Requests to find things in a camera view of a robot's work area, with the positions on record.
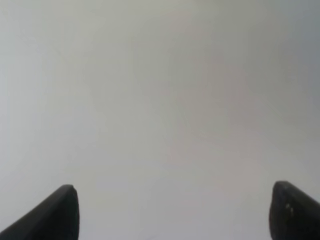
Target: black object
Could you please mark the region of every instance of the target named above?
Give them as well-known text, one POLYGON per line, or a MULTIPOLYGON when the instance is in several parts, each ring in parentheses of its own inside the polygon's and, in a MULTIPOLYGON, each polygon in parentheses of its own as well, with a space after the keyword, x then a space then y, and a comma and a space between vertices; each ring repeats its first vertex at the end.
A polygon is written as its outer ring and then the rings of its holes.
POLYGON ((64 185, 0 233, 0 240, 78 240, 79 231, 78 194, 64 185))
POLYGON ((269 224, 273 240, 320 240, 320 204, 291 183, 277 182, 269 224))

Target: gray background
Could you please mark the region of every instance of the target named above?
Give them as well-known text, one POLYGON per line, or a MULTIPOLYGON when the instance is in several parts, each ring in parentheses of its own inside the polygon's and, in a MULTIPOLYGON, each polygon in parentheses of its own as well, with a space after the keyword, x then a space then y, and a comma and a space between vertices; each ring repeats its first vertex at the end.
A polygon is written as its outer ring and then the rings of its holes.
POLYGON ((0 229, 65 183, 81 240, 268 240, 320 200, 320 1, 0 0, 0 229))

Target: black plastic tip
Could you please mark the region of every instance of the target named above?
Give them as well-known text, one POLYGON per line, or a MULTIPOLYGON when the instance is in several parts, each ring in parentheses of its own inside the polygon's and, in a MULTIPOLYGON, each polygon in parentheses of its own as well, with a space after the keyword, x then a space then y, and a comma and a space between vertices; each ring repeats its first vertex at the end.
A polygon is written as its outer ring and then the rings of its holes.
POLYGON ((0 233, 0 240, 78 240, 79 232, 78 194, 64 185, 0 233))
POLYGON ((273 240, 320 240, 320 204, 291 183, 277 182, 269 224, 273 240))

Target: black pointed object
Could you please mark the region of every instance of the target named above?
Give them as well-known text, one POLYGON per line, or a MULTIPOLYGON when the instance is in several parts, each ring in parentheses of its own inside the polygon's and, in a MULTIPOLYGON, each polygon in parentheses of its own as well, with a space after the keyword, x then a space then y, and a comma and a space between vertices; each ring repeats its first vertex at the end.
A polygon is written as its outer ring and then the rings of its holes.
POLYGON ((320 240, 320 204, 291 183, 277 182, 269 224, 273 240, 320 240))
POLYGON ((0 233, 0 240, 78 240, 79 231, 78 194, 64 185, 0 233))

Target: plain surface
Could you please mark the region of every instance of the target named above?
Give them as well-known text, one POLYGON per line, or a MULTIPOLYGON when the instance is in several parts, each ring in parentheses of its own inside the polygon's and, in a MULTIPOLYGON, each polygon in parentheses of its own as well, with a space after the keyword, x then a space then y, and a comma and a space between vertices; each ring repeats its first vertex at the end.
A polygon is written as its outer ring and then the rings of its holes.
POLYGON ((81 240, 268 240, 320 199, 320 1, 1 0, 0 229, 63 184, 81 240))

